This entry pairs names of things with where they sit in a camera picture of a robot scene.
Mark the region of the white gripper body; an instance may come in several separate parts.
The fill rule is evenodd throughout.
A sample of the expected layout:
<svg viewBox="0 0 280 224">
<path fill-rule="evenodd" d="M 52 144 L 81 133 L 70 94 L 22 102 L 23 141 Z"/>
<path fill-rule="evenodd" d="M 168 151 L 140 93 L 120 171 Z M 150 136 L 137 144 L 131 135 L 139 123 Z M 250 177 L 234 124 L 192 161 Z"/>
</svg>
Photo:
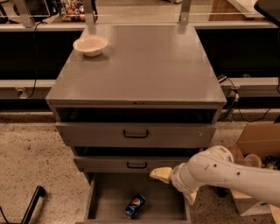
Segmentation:
<svg viewBox="0 0 280 224">
<path fill-rule="evenodd" d="M 182 163 L 172 170 L 171 182 L 184 195 L 195 193 L 201 187 L 201 183 L 189 172 L 188 163 Z"/>
</svg>

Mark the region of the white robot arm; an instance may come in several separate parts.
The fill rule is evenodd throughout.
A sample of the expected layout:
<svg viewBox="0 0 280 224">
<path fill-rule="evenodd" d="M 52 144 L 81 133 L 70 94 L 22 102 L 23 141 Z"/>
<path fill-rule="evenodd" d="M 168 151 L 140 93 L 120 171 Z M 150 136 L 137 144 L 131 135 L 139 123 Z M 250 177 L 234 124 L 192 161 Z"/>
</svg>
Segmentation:
<svg viewBox="0 0 280 224">
<path fill-rule="evenodd" d="M 233 153 L 216 145 L 190 157 L 187 162 L 159 167 L 150 177 L 172 185 L 193 205 L 204 185 L 244 193 L 256 200 L 280 207 L 280 171 L 236 164 Z"/>
</svg>

